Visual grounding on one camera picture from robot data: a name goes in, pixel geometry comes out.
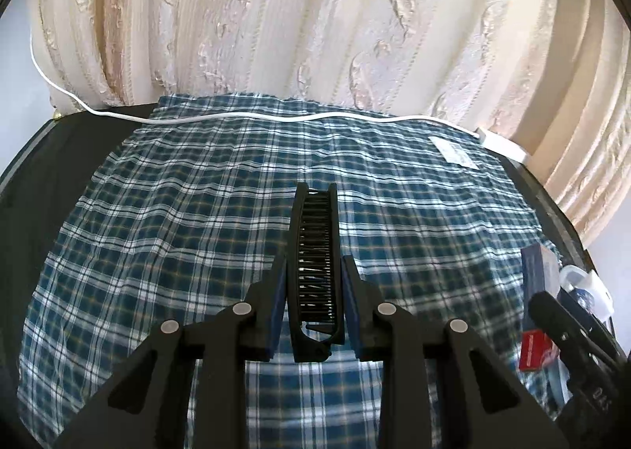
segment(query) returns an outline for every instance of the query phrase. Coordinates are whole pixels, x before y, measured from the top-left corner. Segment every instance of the box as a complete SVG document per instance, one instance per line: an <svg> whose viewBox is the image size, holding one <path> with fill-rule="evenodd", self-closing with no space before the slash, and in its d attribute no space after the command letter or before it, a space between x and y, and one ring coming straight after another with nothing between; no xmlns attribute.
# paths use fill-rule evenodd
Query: box
<svg viewBox="0 0 631 449"><path fill-rule="evenodd" d="M554 298L561 288L556 254L540 244L521 250L524 276L524 320L519 356L520 371L538 371L556 360L558 348L552 340L534 324L528 315L528 302L541 291L548 291Z"/></svg>

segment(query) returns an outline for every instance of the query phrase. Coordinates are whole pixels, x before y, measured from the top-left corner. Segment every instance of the blue plaid fabric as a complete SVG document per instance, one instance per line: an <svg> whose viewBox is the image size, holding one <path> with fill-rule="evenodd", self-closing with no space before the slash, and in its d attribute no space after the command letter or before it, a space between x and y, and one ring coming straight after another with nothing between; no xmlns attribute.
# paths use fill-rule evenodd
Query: blue plaid fabric
<svg viewBox="0 0 631 449"><path fill-rule="evenodd" d="M231 110L340 108L176 95L161 98L152 117ZM430 136L461 145L479 170L446 162ZM285 241L300 181L337 183L342 254L355 257L362 278L427 319L465 319L516 369L520 249L552 245L474 138L424 121L143 125L94 174L28 309L18 397L37 440L49 447L153 325L199 322L241 300ZM543 373L520 377L551 407ZM250 447L375 447L381 366L359 363L348 345L326 363L294 364L285 322L274 360L248 363L246 380ZM436 411L433 385L430 393ZM433 438L439 445L437 427Z"/></svg>

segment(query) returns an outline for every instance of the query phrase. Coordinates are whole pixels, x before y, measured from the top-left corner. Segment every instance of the white cable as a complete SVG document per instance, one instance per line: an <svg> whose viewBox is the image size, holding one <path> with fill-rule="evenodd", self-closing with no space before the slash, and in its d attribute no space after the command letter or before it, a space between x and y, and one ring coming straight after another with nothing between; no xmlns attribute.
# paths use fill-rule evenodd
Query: white cable
<svg viewBox="0 0 631 449"><path fill-rule="evenodd" d="M46 77L45 73L42 72L42 69L39 67L39 65L37 64L37 61L35 60L35 55L33 53L33 34L31 34L31 38L30 38L30 47L31 47L31 59L33 60L33 64L35 65L37 72L39 72L42 78L48 84L50 84L53 88L55 88L57 91L61 91L62 93L68 95L70 98L77 101L78 104L83 109L85 109L89 113L96 114L97 116L109 116L112 118L126 119L129 121L137 121L140 123L148 123L150 125L178 125L180 123L192 123L194 121L204 121L206 119L236 118L236 117L266 119L270 121L281 121L284 123L288 123L291 121L312 121L315 119L333 118L333 117L360 119L363 121L369 121L371 123L394 123L396 121L405 121L408 119L422 119L425 121L433 121L436 123L441 123L443 125L447 125L448 127L461 130L462 132L466 132L466 134L469 134L470 136L473 136L474 138L480 137L475 132L471 132L469 130L463 129L462 127L457 126L455 123L451 123L447 120L438 119L431 116L424 116L423 114L408 114L407 116L377 118L377 117L372 117L372 116L365 116L364 114L348 113L348 112L342 112L342 111L333 111L331 113L305 114L304 116L273 116L271 114L259 114L259 113L248 113L247 111L235 111L233 113L203 114L201 116L191 116L191 117L186 117L186 118L147 119L147 118L141 118L139 116L130 116L128 114L111 113L110 111L97 111L89 107L89 105L83 102L77 95L63 89L61 86L57 86L53 81L51 81L48 77Z"/></svg>

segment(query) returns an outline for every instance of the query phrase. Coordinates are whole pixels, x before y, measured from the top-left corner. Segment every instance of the black clamp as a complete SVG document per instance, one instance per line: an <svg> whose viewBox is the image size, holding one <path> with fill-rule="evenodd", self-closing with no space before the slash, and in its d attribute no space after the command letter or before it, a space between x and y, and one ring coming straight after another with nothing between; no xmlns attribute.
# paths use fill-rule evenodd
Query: black clamp
<svg viewBox="0 0 631 449"><path fill-rule="evenodd" d="M343 258L346 325L355 355L383 361L379 449L429 449L426 365L433 360L443 447L561 449L567 442L535 399L461 319L427 322L384 301Z"/></svg>
<svg viewBox="0 0 631 449"><path fill-rule="evenodd" d="M352 257L340 261L335 185L299 184L286 251L244 301L202 323L167 320L87 402L55 447L167 449L184 444L196 360L194 449L245 449L245 360L269 361L288 303L294 360L322 362L344 342L383 361L379 449L429 449L427 361L435 361L443 447L562 449L567 443L491 348L460 319L429 323L384 301ZM309 332L320 338L313 338Z"/></svg>
<svg viewBox="0 0 631 449"><path fill-rule="evenodd" d="M628 426L628 397L621 391L631 378L624 351L593 315L563 289L555 299L543 291L528 304L534 323L559 349L572 397L556 419L573 447L614 447L612 432Z"/></svg>

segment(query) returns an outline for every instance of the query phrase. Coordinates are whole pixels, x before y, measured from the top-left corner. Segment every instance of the bed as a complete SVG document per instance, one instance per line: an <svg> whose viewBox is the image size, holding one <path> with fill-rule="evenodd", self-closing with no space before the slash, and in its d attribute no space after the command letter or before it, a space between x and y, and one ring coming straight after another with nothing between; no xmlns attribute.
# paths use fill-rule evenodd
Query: bed
<svg viewBox="0 0 631 449"><path fill-rule="evenodd" d="M265 95L175 95L123 111L236 109L338 110ZM446 162L430 137L460 145L478 170ZM240 300L283 244L298 181L338 184L343 253L362 278L428 319L468 320L513 369L519 249L540 242L564 264L589 266L525 168L440 124L234 119L164 129L76 114L43 127L0 181L2 420L20 444L50 445L153 324L195 322ZM250 446L371 447L379 367L360 365L349 347L326 364L288 365L286 330L279 352L248 369ZM547 375L521 378L554 415Z"/></svg>

